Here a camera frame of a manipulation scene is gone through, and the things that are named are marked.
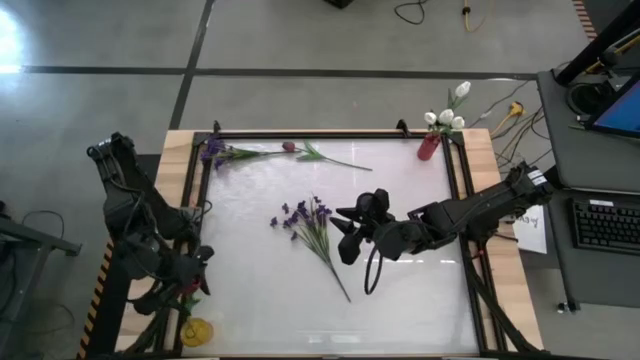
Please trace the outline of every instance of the floor tile line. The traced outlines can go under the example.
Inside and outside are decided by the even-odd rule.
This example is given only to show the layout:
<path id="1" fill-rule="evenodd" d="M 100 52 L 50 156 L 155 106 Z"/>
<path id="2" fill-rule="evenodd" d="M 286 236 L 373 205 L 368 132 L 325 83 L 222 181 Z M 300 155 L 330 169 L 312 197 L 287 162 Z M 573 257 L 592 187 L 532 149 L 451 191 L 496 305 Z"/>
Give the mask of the floor tile line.
<path id="1" fill-rule="evenodd" d="M 171 114 L 171 121 L 169 122 L 169 130 L 177 130 L 180 128 L 180 122 L 182 121 L 182 114 L 184 113 L 185 105 L 187 104 L 187 98 L 189 97 L 189 90 L 191 89 L 191 83 L 193 82 L 193 76 L 195 74 L 196 66 L 198 65 L 198 59 L 200 58 L 200 52 L 202 51 L 202 44 L 204 43 L 204 37 L 207 34 L 207 28 L 209 27 L 209 18 L 213 9 L 213 3 L 215 0 L 207 0 L 202 10 L 202 16 L 200 17 L 200 24 L 198 25 L 198 31 L 196 37 L 193 40 L 193 47 L 191 48 L 191 54 L 189 55 L 189 61 L 187 62 L 187 68 L 182 78 L 182 84 L 180 85 L 180 91 L 178 91 L 178 98 L 176 104 L 173 107 L 173 113 Z"/>
<path id="2" fill-rule="evenodd" d="M 183 75 L 184 68 L 174 67 L 120 67 L 120 66 L 48 66 L 25 65 L 6 69 L 5 73 L 28 74 L 108 74 L 108 75 Z"/>
<path id="3" fill-rule="evenodd" d="M 382 78 L 382 79 L 450 79 L 450 80 L 535 80 L 535 73 L 464 72 L 464 71 L 396 71 L 396 70 L 334 70 L 334 69 L 195 69 L 195 76 L 246 77 L 320 77 L 320 78 Z"/>

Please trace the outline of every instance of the pink flower bud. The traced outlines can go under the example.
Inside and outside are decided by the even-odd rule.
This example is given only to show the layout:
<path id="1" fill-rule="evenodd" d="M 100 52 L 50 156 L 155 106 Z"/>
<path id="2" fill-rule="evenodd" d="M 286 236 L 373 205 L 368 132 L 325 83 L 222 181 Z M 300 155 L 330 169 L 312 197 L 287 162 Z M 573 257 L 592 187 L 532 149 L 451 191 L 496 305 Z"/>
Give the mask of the pink flower bud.
<path id="1" fill-rule="evenodd" d="M 291 141 L 285 141 L 282 143 L 282 148 L 286 152 L 294 152 L 296 151 L 296 144 L 292 143 Z"/>

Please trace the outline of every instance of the red vase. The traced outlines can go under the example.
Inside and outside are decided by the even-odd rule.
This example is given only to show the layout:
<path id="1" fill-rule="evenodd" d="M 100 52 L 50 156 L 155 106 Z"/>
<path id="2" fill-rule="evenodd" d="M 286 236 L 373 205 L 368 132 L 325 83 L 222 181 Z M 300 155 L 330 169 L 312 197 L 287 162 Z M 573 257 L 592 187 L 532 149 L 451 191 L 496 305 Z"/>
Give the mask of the red vase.
<path id="1" fill-rule="evenodd" d="M 436 152 L 438 145 L 440 145 L 440 135 L 429 134 L 424 137 L 420 148 L 418 149 L 418 159 L 422 161 L 430 160 L 433 153 Z"/>

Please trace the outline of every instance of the white flower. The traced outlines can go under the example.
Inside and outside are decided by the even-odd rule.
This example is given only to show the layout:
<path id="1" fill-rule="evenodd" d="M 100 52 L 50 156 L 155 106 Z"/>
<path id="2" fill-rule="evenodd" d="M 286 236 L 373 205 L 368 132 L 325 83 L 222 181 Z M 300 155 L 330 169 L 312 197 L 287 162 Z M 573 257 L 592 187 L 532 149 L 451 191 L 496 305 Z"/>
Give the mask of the white flower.
<path id="1" fill-rule="evenodd" d="M 458 85 L 456 88 L 456 96 L 457 97 L 465 97 L 469 93 L 469 89 L 471 89 L 471 83 L 468 81 L 463 82 Z"/>
<path id="2" fill-rule="evenodd" d="M 462 116 L 456 116 L 451 120 L 451 127 L 454 129 L 462 129 L 464 127 L 464 119 Z"/>
<path id="3" fill-rule="evenodd" d="M 438 116 L 438 121 L 444 125 L 450 125 L 451 120 L 453 120 L 453 110 L 447 109 L 440 113 Z"/>
<path id="4" fill-rule="evenodd" d="M 435 125 L 436 120 L 438 120 L 438 116 L 432 112 L 424 113 L 424 121 L 427 122 L 427 125 Z"/>

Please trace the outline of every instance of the white paper label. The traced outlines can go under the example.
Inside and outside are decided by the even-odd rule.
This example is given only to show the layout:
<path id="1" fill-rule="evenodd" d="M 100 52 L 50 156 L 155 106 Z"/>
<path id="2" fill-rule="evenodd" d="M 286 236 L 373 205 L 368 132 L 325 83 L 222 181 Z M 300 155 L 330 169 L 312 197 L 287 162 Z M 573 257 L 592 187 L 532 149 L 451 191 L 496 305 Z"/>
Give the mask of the white paper label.
<path id="1" fill-rule="evenodd" d="M 611 201 L 603 201 L 603 200 L 589 200 L 589 204 L 600 205 L 600 206 L 613 206 L 613 203 Z"/>
<path id="2" fill-rule="evenodd" d="M 533 185 L 538 186 L 540 184 L 544 184 L 547 182 L 547 179 L 544 176 L 537 177 L 532 180 Z"/>
<path id="3" fill-rule="evenodd" d="M 533 180 L 533 179 L 537 178 L 538 176 L 542 176 L 542 172 L 540 170 L 534 170 L 534 171 L 530 172 L 527 175 L 529 176 L 529 179 Z"/>
<path id="4" fill-rule="evenodd" d="M 541 254 L 547 253 L 542 206 L 532 206 L 524 215 L 516 219 L 513 224 L 513 231 L 518 238 L 518 247 L 520 249 Z"/>

